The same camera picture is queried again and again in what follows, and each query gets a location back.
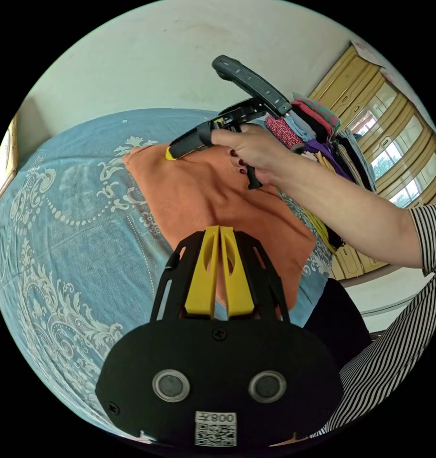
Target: yellow plastic bracket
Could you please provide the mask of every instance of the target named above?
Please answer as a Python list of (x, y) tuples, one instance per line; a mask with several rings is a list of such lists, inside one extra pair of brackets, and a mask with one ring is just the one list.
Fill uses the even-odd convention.
[(206, 228), (185, 303), (186, 312), (191, 315), (208, 315), (210, 318), (215, 315), (218, 241), (219, 226)]
[[(221, 226), (220, 234), (224, 282), (228, 302), (228, 319), (233, 316), (251, 314), (255, 309), (255, 304), (251, 298), (234, 229)], [(229, 263), (232, 266), (232, 273), (229, 269)]]
[(169, 146), (167, 147), (167, 150), (166, 150), (166, 159), (168, 161), (175, 161), (175, 158), (170, 154), (170, 147)]

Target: handheld tool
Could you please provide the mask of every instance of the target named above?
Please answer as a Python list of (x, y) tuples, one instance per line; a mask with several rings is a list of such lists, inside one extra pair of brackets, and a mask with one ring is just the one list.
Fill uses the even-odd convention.
[[(219, 254), (227, 321), (213, 319)], [(324, 344), (290, 323), (261, 243), (213, 226), (179, 243), (149, 323), (113, 346), (95, 392), (112, 423), (132, 436), (223, 453), (315, 433), (343, 387)]]
[[(215, 118), (197, 125), (175, 139), (166, 151), (166, 158), (169, 160), (180, 159), (193, 151), (203, 151), (213, 146), (211, 133), (214, 129), (241, 132), (241, 124), (249, 123), (266, 114), (280, 118), (291, 110), (289, 100), (280, 91), (238, 60), (221, 55), (212, 62), (212, 67), (221, 79), (236, 84), (251, 95), (251, 98), (225, 108)], [(261, 187), (254, 168), (247, 169), (248, 189)]]

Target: purple cloth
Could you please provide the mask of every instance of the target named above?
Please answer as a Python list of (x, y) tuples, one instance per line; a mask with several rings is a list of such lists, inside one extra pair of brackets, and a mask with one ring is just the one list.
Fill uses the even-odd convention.
[(328, 161), (336, 171), (337, 175), (340, 175), (354, 183), (354, 181), (343, 171), (342, 167), (335, 161), (334, 157), (331, 154), (331, 151), (329, 150), (328, 145), (324, 145), (322, 143), (319, 143), (317, 140), (313, 139), (309, 140), (304, 144), (303, 150), (309, 151), (310, 153), (320, 152), (321, 154), (323, 154), (323, 156), (325, 156), (325, 158), (328, 159)]

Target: orange cloth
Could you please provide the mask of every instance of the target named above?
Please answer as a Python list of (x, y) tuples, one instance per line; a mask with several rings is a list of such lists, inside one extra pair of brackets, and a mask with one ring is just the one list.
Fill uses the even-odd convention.
[[(172, 249), (208, 226), (230, 226), (258, 239), (280, 275), (288, 308), (296, 305), (302, 269), (316, 238), (293, 214), (274, 186), (248, 191), (246, 175), (214, 146), (177, 161), (165, 159), (167, 145), (134, 149), (123, 157), (153, 218)], [(224, 279), (216, 297), (226, 306)]]

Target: stack of clothes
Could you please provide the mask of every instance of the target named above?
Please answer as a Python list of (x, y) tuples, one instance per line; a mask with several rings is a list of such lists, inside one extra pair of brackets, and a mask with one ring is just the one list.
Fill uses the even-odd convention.
[[(340, 119), (326, 106), (293, 93), (291, 111), (284, 118), (268, 116), (267, 128), (291, 151), (318, 162), (353, 183), (376, 192), (375, 174), (349, 129), (339, 131)], [(343, 240), (315, 215), (303, 209), (332, 254)]]

